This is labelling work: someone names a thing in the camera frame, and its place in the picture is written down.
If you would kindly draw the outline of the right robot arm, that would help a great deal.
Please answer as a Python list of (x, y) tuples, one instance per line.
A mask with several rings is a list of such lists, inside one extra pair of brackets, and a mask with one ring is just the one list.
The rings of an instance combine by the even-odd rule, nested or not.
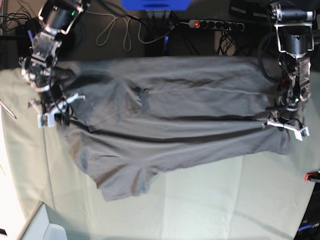
[(21, 74), (36, 91), (39, 100), (31, 100), (41, 118), (65, 110), (60, 86), (52, 80), (62, 40), (91, 5), (90, 0), (47, 0), (38, 13), (43, 23), (31, 42), (31, 56), (23, 61)]

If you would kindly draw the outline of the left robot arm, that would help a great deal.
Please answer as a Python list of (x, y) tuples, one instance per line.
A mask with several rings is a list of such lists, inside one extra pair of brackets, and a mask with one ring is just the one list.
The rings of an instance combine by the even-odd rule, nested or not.
[[(316, 10), (294, 0), (272, 0), (270, 16), (274, 31), (265, 35), (258, 46), (258, 65), (263, 76), (276, 84), (277, 98), (270, 111), (268, 123), (280, 127), (303, 128), (304, 108), (311, 96), (309, 53), (315, 49), (313, 22)], [(270, 76), (263, 64), (267, 41), (275, 38), (279, 51), (281, 78)]]

